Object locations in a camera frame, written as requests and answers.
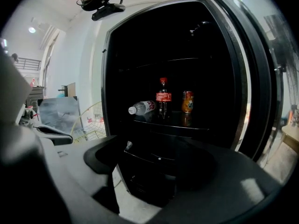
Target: refrigerator door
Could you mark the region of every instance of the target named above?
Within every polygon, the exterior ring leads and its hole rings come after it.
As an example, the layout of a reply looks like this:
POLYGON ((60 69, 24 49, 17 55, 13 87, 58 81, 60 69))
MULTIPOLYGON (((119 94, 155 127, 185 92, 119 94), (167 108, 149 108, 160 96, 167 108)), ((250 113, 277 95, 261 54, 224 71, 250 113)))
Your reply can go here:
POLYGON ((272 0, 206 1, 232 22, 246 47, 250 119, 238 150, 257 161, 281 138, 289 111, 299 103, 298 46, 272 0))

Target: ceiling light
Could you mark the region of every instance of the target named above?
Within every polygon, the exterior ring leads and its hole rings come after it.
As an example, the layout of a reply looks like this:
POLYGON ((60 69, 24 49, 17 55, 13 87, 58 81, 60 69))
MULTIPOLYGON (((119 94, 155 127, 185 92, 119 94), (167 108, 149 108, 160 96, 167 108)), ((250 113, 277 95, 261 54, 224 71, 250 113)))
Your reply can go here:
POLYGON ((35 30, 34 28, 29 28, 28 31, 29 31, 30 33, 35 33, 35 32, 36 32, 36 30, 35 30))

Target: coca-cola bottle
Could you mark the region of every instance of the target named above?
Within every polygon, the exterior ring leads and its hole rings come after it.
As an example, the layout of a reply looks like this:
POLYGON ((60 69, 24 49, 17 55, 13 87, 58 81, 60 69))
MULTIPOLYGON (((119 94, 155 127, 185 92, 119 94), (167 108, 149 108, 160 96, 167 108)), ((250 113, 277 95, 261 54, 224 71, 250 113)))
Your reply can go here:
POLYGON ((171 93, 167 89, 167 78, 160 78, 161 88, 156 94, 156 101, 159 103, 159 116, 163 119, 171 114, 171 93))

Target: orange soda can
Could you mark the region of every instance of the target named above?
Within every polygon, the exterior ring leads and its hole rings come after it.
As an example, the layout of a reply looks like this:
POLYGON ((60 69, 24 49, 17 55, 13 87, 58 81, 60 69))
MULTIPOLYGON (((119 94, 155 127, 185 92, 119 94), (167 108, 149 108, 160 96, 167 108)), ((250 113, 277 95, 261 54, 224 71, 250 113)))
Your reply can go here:
POLYGON ((182 111, 184 113, 190 114, 193 109, 193 102, 194 102, 193 91, 184 91, 183 92, 182 111))

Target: floor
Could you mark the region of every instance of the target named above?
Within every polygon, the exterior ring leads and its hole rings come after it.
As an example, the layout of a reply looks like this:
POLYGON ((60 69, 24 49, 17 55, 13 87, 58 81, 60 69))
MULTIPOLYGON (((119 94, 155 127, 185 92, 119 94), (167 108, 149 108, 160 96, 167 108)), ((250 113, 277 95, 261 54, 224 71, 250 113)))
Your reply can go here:
POLYGON ((117 203, 120 207, 120 216, 122 218, 134 223, 142 224, 149 221, 161 210, 159 207, 150 205, 130 195, 126 190, 117 169, 113 171, 112 176, 117 203))
POLYGON ((270 150, 261 158, 259 165, 273 178, 284 184, 292 173, 297 159, 297 153, 282 143, 280 139, 277 139, 270 150))

